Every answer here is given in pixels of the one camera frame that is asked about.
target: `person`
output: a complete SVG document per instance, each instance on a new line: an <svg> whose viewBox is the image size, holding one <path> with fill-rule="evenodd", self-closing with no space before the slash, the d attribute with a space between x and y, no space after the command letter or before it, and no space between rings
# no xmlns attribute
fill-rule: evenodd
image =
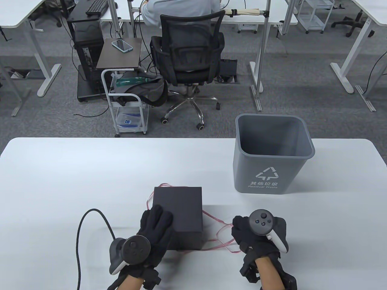
<svg viewBox="0 0 387 290"><path fill-rule="evenodd" d="M219 0L145 0L140 7L144 23L161 27L160 15L196 17L220 11Z"/></svg>
<svg viewBox="0 0 387 290"><path fill-rule="evenodd" d="M144 283L142 272L146 268L155 268L166 253L172 238L172 220L170 212L155 205L144 212L138 234L145 236L151 244L149 257L140 265L125 266L118 279L108 289L140 290ZM245 244L253 252L255 265L260 274L263 290L285 290L284 283L273 261L278 259L279 250L266 237L255 235L249 228L248 217L236 216L233 219L232 236L241 247Z"/></svg>

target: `gray trash can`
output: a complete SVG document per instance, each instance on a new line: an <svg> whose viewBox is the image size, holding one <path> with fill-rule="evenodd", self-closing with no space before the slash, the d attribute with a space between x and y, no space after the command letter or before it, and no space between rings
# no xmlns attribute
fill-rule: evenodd
<svg viewBox="0 0 387 290"><path fill-rule="evenodd" d="M241 193L284 193L315 154L297 116L241 114L235 123L234 186Z"/></svg>

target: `light blue shirt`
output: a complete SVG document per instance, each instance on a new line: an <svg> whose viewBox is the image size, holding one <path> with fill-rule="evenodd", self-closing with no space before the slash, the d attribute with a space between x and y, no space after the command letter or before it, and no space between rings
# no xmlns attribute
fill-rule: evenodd
<svg viewBox="0 0 387 290"><path fill-rule="evenodd" d="M160 15L196 17L218 12L219 0L149 0L141 8L146 25L161 27Z"/></svg>

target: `smartphone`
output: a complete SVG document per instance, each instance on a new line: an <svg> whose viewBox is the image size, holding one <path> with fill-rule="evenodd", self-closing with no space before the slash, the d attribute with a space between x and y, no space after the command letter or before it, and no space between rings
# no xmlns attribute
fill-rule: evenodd
<svg viewBox="0 0 387 290"><path fill-rule="evenodd" d="M128 52L128 51L133 50L133 47L130 46L130 45L129 45L128 43L126 43L125 41L123 41L122 39L114 40L111 44L112 44L116 49L118 49L119 51L122 51L122 52Z"/></svg>

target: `gray carpet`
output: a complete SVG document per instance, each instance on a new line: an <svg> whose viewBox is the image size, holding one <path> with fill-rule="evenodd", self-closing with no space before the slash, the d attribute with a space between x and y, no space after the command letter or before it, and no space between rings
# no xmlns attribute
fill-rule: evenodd
<svg viewBox="0 0 387 290"><path fill-rule="evenodd" d="M356 16L359 9L347 4L345 10L335 10L329 23L341 20L345 15ZM43 98L36 96L41 81L18 81L18 86L31 87L30 94L17 117L10 116L15 101L7 84L0 88L0 152L9 140L19 136L30 137L113 137L114 129L109 112L96 118L82 118L73 113L94 115L107 108L103 100L79 103L76 99L77 71L71 61L69 36L64 28L57 28L52 19L36 22L44 33L37 35L49 64L61 63L62 69ZM106 36L108 28L103 26ZM377 112L368 110L361 97L347 94L335 74L330 62L342 64L351 49L359 29L351 38L346 38L348 27L328 24L324 34L311 32L306 35L300 25L291 27L289 34L276 38L271 29L267 53L264 59L261 95L263 113L294 114L308 124L312 138L366 138L371 140L380 154L387 160L387 77L382 79L373 92L372 102ZM237 34L232 26L223 26L226 47L223 57L238 59L240 85L210 84L200 88L201 94L217 96L222 110L215 110L215 103L198 101L205 116L206 127L196 129L197 116L189 106L177 110L166 125L160 117L170 103L152 108L148 133L128 133L124 137L204 137L227 138L235 136L235 117L241 113L254 113L249 85L252 80L248 62L255 59L259 45L258 34L242 32ZM12 41L0 39L0 56L5 65L15 68L37 67L33 54L26 44L21 29L5 29ZM160 35L156 28L142 27L146 43L150 36ZM352 84L365 87L369 72L376 60L387 49L387 29L376 28L362 53L348 74ZM142 56L146 56L142 47ZM74 60L79 64L76 52Z"/></svg>

